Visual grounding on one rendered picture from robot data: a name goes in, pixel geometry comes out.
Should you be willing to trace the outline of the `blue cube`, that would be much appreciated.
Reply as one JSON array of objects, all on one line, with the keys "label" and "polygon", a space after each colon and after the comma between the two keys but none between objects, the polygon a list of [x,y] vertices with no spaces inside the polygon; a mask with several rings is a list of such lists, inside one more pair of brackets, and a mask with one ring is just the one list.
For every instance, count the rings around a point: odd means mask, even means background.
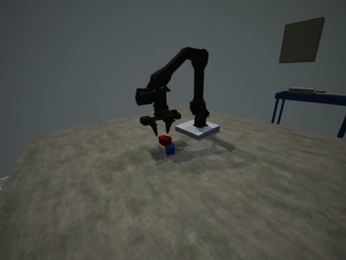
[{"label": "blue cube", "polygon": [[174,144],[172,143],[168,147],[166,147],[166,155],[173,155],[175,154]]}]

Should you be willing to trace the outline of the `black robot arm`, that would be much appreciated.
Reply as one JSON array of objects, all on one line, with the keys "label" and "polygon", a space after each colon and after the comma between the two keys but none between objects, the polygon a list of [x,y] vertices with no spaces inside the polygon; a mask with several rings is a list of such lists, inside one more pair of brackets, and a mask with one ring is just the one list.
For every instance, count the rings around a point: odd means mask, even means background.
[{"label": "black robot arm", "polygon": [[[194,98],[190,101],[190,110],[194,116],[194,126],[203,128],[208,126],[207,117],[209,111],[206,108],[206,102],[203,98],[204,94],[204,69],[208,63],[209,52],[206,49],[197,49],[185,47],[169,61],[163,68],[155,71],[150,76],[150,81],[146,88],[137,88],[135,101],[137,105],[148,105],[154,103],[166,103],[166,92],[170,91],[167,87],[172,74],[186,60],[191,60],[194,68]],[[163,86],[163,88],[161,88]],[[154,90],[154,91],[153,91]],[[165,123],[173,122],[177,118],[178,111],[176,109],[164,110],[159,107],[157,118],[161,118]]]}]

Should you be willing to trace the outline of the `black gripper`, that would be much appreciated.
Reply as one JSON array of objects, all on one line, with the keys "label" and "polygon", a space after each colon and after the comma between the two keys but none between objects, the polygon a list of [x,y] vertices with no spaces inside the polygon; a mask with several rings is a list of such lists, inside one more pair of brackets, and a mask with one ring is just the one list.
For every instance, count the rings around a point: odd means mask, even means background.
[{"label": "black gripper", "polygon": [[[150,125],[152,127],[152,129],[154,130],[154,133],[156,134],[156,136],[158,136],[156,121],[162,120],[162,119],[157,118],[157,112],[158,112],[159,107],[162,107],[162,109],[164,110],[165,108],[168,107],[168,105],[167,105],[167,103],[154,103],[153,107],[154,107],[154,116],[155,117],[150,117],[150,116],[140,117],[140,123],[143,126]],[[177,118],[175,118],[175,120],[173,122],[175,122],[177,119],[181,119],[181,114],[179,112],[178,112]],[[166,133],[167,134],[169,133],[171,124],[173,122],[166,123]]]}]

